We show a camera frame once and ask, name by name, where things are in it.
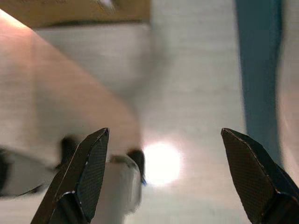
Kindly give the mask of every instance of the wooden board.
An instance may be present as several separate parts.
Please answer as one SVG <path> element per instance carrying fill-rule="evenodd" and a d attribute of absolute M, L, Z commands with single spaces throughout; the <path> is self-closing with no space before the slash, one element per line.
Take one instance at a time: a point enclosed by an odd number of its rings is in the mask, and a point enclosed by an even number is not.
<path fill-rule="evenodd" d="M 2 0 L 0 8 L 30 28 L 150 20 L 150 0 Z"/>

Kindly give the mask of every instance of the blue fabric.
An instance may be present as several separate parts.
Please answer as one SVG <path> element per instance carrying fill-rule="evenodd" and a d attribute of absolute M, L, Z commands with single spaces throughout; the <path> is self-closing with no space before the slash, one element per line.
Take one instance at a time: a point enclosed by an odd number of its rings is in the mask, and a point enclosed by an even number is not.
<path fill-rule="evenodd" d="M 280 0 L 236 0 L 247 134 L 282 165 L 276 86 L 282 39 Z"/>

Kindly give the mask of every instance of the cardboard box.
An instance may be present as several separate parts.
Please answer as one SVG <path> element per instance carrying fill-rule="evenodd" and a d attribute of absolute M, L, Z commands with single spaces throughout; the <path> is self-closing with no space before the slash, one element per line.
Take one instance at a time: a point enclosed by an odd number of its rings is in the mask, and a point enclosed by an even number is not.
<path fill-rule="evenodd" d="M 150 20 L 150 0 L 1 0 L 0 8 L 30 28 Z"/>

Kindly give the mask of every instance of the white surface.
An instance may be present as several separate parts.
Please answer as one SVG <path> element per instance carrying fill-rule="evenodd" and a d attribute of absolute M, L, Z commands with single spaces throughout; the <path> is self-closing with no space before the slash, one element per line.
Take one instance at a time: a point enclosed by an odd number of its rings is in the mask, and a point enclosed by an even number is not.
<path fill-rule="evenodd" d="M 285 4 L 285 33 L 279 68 L 279 128 L 285 168 L 299 186 L 299 2 Z"/>

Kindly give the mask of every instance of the beige box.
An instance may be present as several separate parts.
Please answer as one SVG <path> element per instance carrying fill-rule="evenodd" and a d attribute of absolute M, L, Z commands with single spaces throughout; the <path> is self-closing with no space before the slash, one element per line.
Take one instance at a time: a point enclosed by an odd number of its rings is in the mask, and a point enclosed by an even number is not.
<path fill-rule="evenodd" d="M 30 28 L 150 20 L 150 0 L 0 0 L 0 8 Z"/>

